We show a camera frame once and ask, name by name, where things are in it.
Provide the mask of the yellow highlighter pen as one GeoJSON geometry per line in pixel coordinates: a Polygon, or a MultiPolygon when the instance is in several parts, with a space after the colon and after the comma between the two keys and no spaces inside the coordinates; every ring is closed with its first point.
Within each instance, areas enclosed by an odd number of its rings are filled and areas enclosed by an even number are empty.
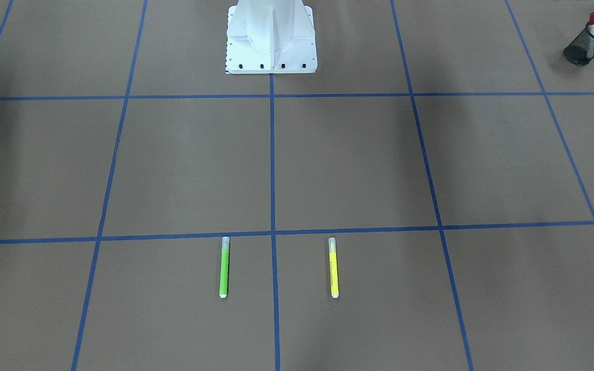
{"type": "Polygon", "coordinates": [[[328,272],[330,282],[330,293],[332,298],[337,299],[340,295],[337,242],[335,237],[328,238],[328,272]]]}

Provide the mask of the green highlighter pen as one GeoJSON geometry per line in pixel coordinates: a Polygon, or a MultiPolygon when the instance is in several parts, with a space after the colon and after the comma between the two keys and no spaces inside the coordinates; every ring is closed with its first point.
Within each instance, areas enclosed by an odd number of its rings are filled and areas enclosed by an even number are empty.
{"type": "Polygon", "coordinates": [[[221,246],[221,267],[219,282],[219,297],[224,299],[228,296],[229,283],[229,237],[222,237],[221,246]]]}

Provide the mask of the white pedestal column base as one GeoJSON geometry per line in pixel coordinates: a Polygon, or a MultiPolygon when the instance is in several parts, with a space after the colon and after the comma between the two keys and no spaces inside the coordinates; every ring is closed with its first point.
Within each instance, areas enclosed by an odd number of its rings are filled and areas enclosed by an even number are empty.
{"type": "Polygon", "coordinates": [[[314,13],[302,1],[238,1],[227,14],[227,74],[318,70],[314,13]]]}

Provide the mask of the red white marker pen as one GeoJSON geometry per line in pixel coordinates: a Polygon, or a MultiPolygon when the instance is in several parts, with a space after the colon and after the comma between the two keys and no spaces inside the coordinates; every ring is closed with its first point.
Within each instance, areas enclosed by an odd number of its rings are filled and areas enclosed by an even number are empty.
{"type": "Polygon", "coordinates": [[[594,12],[589,15],[589,21],[585,26],[587,33],[587,51],[585,58],[591,60],[594,58],[594,12]]]}

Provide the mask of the black mesh pen cup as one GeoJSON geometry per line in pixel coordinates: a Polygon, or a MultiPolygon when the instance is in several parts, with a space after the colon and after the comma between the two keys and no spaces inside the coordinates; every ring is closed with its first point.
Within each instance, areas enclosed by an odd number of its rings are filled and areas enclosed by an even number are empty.
{"type": "Polygon", "coordinates": [[[594,24],[587,23],[563,49],[565,59],[577,66],[586,66],[594,59],[594,24]]]}

